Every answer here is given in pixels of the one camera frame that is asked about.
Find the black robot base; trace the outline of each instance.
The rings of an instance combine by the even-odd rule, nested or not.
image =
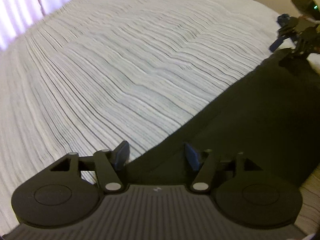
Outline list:
[[[293,223],[297,187],[263,171],[240,152],[224,159],[183,146],[180,185],[127,183],[130,146],[93,156],[69,153],[19,186],[12,208],[20,225],[5,240],[303,238]],[[81,179],[95,171],[97,183]]]

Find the white bedspread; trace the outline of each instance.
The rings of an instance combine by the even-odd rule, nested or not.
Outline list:
[[[19,37],[0,55],[0,235],[21,183],[70,151],[157,145],[270,55],[277,16],[252,0],[73,0]]]

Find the dark fabric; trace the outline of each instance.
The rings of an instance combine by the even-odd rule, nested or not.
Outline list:
[[[320,162],[320,77],[278,51],[120,174],[128,183],[180,184],[194,177],[183,143],[232,157],[300,186]]]

